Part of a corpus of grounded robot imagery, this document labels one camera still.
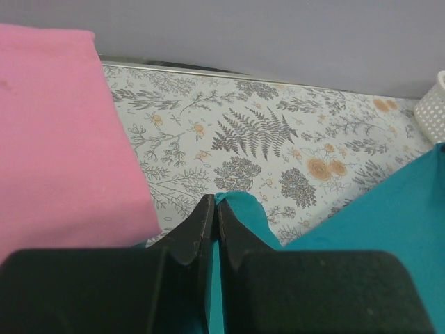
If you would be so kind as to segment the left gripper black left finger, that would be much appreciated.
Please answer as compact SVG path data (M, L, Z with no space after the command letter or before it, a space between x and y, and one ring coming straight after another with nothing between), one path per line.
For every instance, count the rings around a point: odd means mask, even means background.
M1 265L2 333L207 333L215 201L148 248L26 249Z

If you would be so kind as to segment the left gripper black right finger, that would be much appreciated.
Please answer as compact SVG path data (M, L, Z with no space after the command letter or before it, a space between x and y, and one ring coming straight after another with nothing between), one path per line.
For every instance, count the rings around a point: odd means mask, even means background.
M433 333L406 268L368 250L277 251L218 206L226 333Z

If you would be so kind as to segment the teal t-shirt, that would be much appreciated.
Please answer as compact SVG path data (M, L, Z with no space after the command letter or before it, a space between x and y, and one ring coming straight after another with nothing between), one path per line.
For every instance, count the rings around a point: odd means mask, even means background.
M434 326L444 332L444 145L434 148L360 196L311 232L281 247L261 203L251 194L212 195L212 262L209 330L226 333L220 274L218 206L276 251L381 251L406 268Z

